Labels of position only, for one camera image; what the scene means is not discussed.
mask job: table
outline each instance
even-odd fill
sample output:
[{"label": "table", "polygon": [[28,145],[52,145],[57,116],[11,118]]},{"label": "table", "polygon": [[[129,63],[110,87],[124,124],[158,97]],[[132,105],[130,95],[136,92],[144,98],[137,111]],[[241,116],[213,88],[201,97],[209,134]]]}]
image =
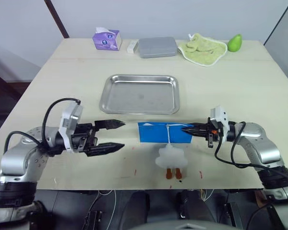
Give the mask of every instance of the table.
[{"label": "table", "polygon": [[[84,107],[81,123],[118,119],[126,125],[100,130],[99,143],[124,143],[120,151],[87,158],[68,154],[50,158],[38,183],[40,189],[181,189],[261,188],[252,168],[238,169],[217,161],[215,149],[204,138],[193,138],[184,148],[189,165],[183,180],[167,180],[155,165],[163,144],[140,143],[137,122],[206,122],[210,109],[222,105],[232,121],[255,122],[278,146],[288,167],[288,79],[258,41],[243,41],[237,53],[228,52],[214,66],[201,67],[182,55],[141,59],[128,54],[124,40],[120,51],[96,50],[91,39],[64,39],[32,81],[0,129],[0,159],[6,136],[13,130],[40,126],[48,106],[62,97],[75,97]],[[108,115],[98,108],[106,79],[113,74],[168,74],[179,82],[180,110],[173,115]],[[66,103],[51,112],[48,126],[58,126]],[[13,137],[10,146],[19,141]],[[220,157],[230,158],[231,143],[225,143]],[[238,162],[248,162],[236,147]]]}]

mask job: wall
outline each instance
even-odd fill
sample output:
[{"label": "wall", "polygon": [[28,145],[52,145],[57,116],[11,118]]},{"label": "wall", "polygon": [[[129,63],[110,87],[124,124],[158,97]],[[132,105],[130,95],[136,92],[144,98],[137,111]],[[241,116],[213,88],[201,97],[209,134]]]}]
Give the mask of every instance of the wall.
[{"label": "wall", "polygon": [[288,77],[288,10],[265,47]]},{"label": "wall", "polygon": [[62,40],[43,0],[0,0],[0,74],[31,81]]},{"label": "wall", "polygon": [[[230,39],[242,33],[244,39],[262,42],[288,5],[288,0],[52,1],[71,37],[91,37],[96,26],[104,26],[120,29],[122,38],[186,39],[199,32]],[[4,79],[33,79],[61,40],[43,0],[0,0],[0,71],[9,70]]]}]

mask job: metal tray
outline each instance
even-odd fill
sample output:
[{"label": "metal tray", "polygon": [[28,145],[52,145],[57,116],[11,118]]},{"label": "metal tray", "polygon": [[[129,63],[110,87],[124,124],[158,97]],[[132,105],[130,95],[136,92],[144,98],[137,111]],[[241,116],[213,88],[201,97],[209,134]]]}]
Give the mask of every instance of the metal tray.
[{"label": "metal tray", "polygon": [[113,75],[99,108],[107,114],[170,115],[179,110],[178,82],[168,75]]}]

